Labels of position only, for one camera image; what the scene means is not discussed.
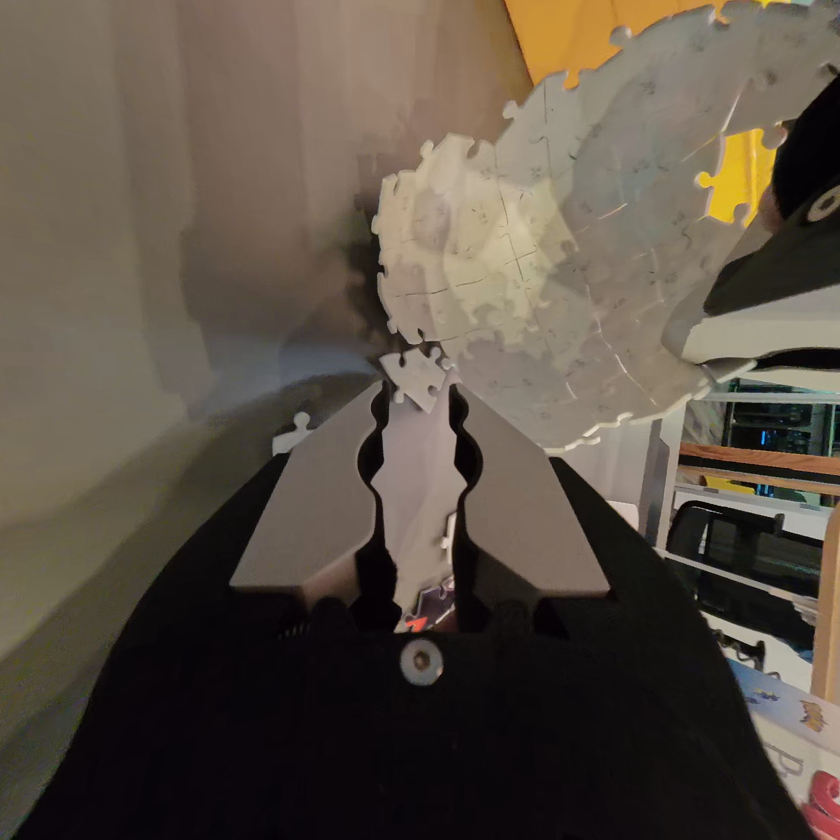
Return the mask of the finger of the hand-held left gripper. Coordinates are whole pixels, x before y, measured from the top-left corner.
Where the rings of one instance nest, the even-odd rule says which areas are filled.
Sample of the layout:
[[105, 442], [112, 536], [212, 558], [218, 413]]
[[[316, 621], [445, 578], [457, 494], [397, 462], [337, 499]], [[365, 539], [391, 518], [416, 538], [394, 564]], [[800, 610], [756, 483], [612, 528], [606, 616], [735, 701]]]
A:
[[663, 333], [668, 351], [719, 380], [794, 389], [839, 386], [836, 298], [786, 298], [718, 316], [680, 304]]

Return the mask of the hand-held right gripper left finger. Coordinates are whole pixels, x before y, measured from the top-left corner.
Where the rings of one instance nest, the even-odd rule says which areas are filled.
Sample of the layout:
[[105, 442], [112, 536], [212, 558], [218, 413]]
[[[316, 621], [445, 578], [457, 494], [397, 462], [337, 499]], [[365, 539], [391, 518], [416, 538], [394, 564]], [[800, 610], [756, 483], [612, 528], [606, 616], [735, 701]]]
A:
[[390, 601], [396, 567], [385, 546], [382, 466], [389, 393], [375, 381], [287, 453], [230, 586], [299, 601], [363, 595]]

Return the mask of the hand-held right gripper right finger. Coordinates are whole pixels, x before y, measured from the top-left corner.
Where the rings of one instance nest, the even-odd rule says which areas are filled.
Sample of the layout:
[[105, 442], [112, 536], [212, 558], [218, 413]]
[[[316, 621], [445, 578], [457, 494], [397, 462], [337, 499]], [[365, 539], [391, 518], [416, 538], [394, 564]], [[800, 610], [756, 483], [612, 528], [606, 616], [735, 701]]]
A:
[[450, 389], [458, 499], [459, 599], [600, 598], [602, 567], [540, 446], [463, 384]]

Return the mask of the white partly built puzzle ball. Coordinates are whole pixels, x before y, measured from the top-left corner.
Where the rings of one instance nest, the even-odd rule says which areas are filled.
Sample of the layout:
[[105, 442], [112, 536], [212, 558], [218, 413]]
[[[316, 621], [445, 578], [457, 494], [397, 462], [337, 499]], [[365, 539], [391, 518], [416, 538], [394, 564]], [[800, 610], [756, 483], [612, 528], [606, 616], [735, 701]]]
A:
[[838, 68], [838, 2], [731, 2], [666, 17], [504, 110], [495, 143], [449, 134], [388, 175], [372, 232], [392, 333], [440, 346], [537, 445], [666, 415], [708, 387], [671, 353], [673, 310], [714, 280], [744, 222], [698, 183], [728, 136], [777, 143]]

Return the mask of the white single puzzle piece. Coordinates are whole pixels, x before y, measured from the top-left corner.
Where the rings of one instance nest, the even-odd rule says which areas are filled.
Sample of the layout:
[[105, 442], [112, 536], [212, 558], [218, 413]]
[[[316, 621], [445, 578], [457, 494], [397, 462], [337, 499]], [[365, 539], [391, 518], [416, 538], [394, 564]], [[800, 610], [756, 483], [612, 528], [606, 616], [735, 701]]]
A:
[[379, 362], [392, 384], [392, 402], [404, 404], [405, 400], [410, 400], [426, 414], [434, 410], [447, 373], [455, 367], [439, 347], [433, 347], [427, 353], [419, 348], [388, 353]]

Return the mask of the colourful printed puzzle box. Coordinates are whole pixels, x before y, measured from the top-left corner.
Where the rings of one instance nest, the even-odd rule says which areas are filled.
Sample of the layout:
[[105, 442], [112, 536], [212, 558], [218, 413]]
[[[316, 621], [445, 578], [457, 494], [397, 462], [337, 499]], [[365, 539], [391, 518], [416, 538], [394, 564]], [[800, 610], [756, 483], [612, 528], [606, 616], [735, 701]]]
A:
[[816, 838], [839, 838], [839, 708], [730, 659], [776, 773]]

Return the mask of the grey table side panel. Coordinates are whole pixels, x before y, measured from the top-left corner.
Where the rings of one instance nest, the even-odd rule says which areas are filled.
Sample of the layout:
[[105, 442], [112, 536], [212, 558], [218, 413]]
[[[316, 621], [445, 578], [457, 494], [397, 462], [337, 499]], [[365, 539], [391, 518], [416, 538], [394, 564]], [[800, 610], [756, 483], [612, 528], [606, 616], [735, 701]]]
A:
[[682, 406], [650, 426], [637, 529], [656, 549], [664, 548], [669, 530], [685, 416]]

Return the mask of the black office chair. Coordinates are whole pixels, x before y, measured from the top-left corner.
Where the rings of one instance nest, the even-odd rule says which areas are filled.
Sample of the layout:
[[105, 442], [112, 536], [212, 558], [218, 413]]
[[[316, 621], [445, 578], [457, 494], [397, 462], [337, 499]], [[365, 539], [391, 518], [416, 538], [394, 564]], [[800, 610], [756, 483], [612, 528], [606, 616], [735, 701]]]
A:
[[665, 548], [702, 612], [812, 656], [815, 627], [786, 596], [817, 599], [822, 540], [786, 530], [782, 514], [690, 500], [673, 515]]

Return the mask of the yellow plastic bin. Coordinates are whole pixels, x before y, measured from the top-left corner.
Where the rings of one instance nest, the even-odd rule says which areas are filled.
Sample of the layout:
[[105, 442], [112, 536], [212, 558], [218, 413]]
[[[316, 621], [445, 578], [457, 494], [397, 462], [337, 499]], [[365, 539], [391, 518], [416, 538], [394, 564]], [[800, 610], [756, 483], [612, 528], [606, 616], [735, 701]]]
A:
[[[565, 70], [567, 88], [582, 70], [616, 54], [609, 41], [614, 29], [627, 27], [637, 35], [660, 19], [708, 5], [722, 18], [723, 1], [506, 1], [532, 82]], [[700, 186], [712, 189], [710, 215], [731, 223], [736, 209], [747, 205], [743, 224], [750, 225], [770, 184], [774, 157], [761, 129], [729, 135], [719, 172], [699, 179]]]

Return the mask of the brown wooden rail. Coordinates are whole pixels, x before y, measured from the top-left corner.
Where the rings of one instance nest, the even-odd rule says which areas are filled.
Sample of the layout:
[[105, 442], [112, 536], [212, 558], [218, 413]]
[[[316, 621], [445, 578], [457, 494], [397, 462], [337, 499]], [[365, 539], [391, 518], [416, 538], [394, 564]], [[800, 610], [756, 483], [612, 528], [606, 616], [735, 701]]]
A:
[[678, 468], [695, 476], [839, 496], [839, 459], [682, 443]]

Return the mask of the light wooden furniture frame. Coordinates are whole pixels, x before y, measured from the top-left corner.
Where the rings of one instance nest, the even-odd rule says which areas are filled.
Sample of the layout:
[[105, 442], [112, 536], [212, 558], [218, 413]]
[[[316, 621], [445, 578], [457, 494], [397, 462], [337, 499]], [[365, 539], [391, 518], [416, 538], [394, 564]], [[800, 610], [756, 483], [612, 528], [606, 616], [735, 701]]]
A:
[[822, 547], [822, 567], [812, 662], [811, 693], [839, 705], [839, 505], [828, 520]]

